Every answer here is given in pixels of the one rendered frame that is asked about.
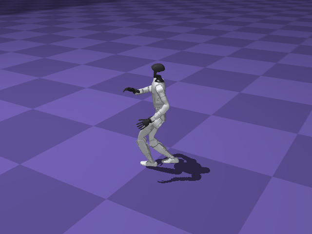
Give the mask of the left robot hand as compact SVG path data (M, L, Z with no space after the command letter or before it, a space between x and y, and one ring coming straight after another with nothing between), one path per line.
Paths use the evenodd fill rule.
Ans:
M151 116L151 117L152 117L152 116ZM144 127L141 129L141 130L143 130L145 127L147 127L147 126L149 125L149 123L154 122L154 121L151 121L151 119L150 119L151 117L149 117L148 119L139 119L139 121L143 120L142 122L138 123L138 124L141 124L141 123L142 123L142 124L141 124L142 126L139 125L139 126L141 126L141 127L139 127L139 126L137 126L137 127L139 127L139 129L140 129L140 128L142 128L142 127L144 126ZM137 124L137 125L138 125L138 124Z

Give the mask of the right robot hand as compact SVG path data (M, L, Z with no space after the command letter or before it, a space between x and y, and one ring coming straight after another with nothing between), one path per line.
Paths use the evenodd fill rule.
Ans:
M135 93L140 93L139 90L134 89L134 88L130 88L130 87L125 88L125 89L123 90L123 92L124 92L124 91L130 91L130 92L133 92L134 94L135 94Z

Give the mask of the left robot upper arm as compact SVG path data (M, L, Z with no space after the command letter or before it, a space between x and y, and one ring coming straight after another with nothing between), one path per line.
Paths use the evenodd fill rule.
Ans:
M170 105L169 105L168 100L166 98L164 88L161 85L158 85L158 86L156 86L156 92L159 95L160 100L164 103L164 105L168 106L168 110L169 110Z

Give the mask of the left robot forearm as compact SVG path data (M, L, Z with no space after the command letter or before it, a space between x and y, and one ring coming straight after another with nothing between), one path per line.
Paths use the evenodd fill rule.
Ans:
M164 105L153 117L151 117L151 121L157 120L159 117L164 115L168 110L168 106Z

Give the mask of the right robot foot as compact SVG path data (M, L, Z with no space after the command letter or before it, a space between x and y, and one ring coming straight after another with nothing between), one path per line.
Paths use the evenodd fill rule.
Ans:
M179 163L179 159L177 157L175 157L174 159L167 158L167 159L163 159L161 162L162 163Z

